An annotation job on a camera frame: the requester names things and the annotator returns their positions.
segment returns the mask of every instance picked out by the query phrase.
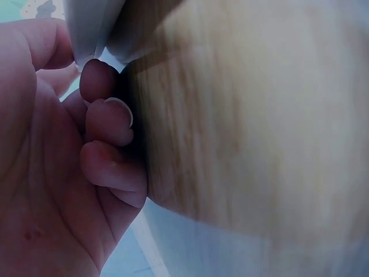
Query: hand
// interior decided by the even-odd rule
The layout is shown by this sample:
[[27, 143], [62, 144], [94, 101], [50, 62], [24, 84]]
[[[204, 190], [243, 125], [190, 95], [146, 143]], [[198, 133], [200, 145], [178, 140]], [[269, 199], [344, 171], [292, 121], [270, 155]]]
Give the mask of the hand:
[[118, 73], [91, 61], [61, 103], [78, 73], [58, 20], [0, 24], [0, 61], [1, 276], [99, 276], [146, 199], [142, 164], [118, 150], [130, 112], [105, 101]]

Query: white object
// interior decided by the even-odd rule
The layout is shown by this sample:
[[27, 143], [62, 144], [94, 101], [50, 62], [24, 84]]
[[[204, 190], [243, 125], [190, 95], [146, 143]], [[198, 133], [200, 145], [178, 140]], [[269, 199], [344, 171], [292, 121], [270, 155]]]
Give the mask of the white object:
[[79, 71], [103, 53], [126, 0], [63, 0], [74, 59]]

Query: finger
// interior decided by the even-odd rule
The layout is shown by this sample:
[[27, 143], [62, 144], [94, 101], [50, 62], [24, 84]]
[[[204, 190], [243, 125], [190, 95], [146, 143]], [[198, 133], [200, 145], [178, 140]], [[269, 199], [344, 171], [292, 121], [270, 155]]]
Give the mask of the finger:
[[107, 99], [112, 94], [118, 72], [97, 59], [89, 61], [81, 74], [80, 91], [89, 103], [98, 99]]
[[85, 144], [80, 161], [89, 182], [110, 188], [121, 201], [142, 208], [147, 187], [142, 163], [122, 155], [115, 147], [101, 141]]
[[80, 90], [72, 92], [64, 101], [63, 105], [75, 122], [81, 134], [85, 133], [87, 106]]
[[59, 69], [73, 62], [66, 24], [56, 19], [0, 24], [2, 62], [19, 68]]
[[99, 99], [93, 102], [86, 114], [86, 133], [92, 140], [125, 146], [133, 139], [132, 113], [117, 98]]
[[57, 97], [61, 97], [67, 92], [78, 75], [79, 72], [75, 63], [63, 69], [40, 70], [37, 72], [37, 77], [49, 84]]

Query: wooden surface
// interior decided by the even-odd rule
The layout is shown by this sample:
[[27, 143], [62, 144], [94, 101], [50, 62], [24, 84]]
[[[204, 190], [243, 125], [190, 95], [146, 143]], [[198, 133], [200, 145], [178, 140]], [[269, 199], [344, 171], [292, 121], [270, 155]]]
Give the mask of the wooden surface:
[[134, 60], [149, 194], [165, 208], [144, 213], [171, 276], [369, 275], [353, 266], [369, 223], [367, 14], [363, 1], [127, 1], [110, 51]]

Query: wooden board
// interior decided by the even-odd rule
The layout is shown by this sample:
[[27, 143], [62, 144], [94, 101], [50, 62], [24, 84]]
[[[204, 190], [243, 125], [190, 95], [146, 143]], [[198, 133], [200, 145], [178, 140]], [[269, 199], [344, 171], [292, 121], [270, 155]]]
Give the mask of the wooden board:
[[[184, 216], [145, 211], [170, 273], [244, 276], [255, 239], [247, 259], [264, 270], [254, 276], [330, 276], [359, 259], [352, 245], [369, 221], [367, 14], [362, 1], [127, 2], [110, 51], [130, 62], [150, 197]], [[234, 259], [212, 258], [216, 239], [171, 236], [190, 224], [234, 238]], [[190, 240], [212, 270], [175, 255], [192, 255]]]

